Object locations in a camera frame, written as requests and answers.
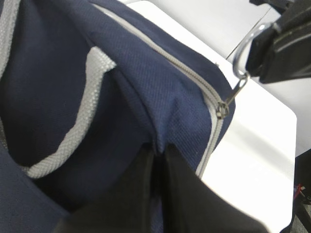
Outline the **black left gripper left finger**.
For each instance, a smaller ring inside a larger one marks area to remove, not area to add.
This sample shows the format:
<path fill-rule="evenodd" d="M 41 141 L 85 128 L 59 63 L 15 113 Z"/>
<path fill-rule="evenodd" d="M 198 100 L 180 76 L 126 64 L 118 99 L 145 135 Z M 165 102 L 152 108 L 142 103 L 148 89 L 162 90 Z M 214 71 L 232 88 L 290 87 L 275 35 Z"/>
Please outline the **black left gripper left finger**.
<path fill-rule="evenodd" d="M 151 180 L 154 152 L 142 145 L 120 178 L 99 198 L 57 224 L 56 233 L 151 232 Z"/>

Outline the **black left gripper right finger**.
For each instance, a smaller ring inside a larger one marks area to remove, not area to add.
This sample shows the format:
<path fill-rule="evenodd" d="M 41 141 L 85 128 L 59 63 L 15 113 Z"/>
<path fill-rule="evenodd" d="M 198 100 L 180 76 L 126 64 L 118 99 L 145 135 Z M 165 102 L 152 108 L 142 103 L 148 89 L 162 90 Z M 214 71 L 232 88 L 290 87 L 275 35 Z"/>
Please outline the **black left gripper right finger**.
<path fill-rule="evenodd" d="M 257 220 L 210 190 L 173 144 L 164 151 L 164 232 L 265 233 Z"/>

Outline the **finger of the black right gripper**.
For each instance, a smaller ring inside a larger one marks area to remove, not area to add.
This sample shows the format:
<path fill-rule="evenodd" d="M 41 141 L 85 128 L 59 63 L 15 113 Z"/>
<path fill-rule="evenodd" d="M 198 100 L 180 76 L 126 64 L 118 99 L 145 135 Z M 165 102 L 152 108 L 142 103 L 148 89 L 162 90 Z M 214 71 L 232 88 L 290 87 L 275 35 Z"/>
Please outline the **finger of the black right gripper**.
<path fill-rule="evenodd" d="M 280 17 L 256 36 L 246 70 L 261 83 L 311 76 L 311 2 L 268 0 Z"/>

